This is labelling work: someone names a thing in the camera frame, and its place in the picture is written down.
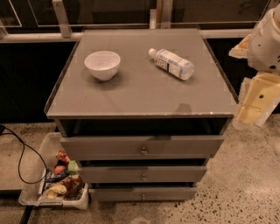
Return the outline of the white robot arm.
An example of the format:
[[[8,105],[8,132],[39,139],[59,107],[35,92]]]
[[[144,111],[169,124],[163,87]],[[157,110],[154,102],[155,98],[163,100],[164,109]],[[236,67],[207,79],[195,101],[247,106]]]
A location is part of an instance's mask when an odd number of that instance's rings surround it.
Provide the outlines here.
[[[280,4],[269,10],[229,55],[246,59],[257,71],[241,84],[233,126],[237,130],[262,126],[280,102]]]

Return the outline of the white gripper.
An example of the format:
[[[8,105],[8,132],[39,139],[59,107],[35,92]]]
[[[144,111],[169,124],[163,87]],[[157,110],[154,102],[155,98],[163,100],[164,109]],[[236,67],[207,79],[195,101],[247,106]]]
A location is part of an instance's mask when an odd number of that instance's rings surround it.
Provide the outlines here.
[[[248,59],[250,67],[263,71],[243,80],[233,120],[237,130],[261,127],[280,102],[280,29],[275,19],[264,18],[228,55]]]

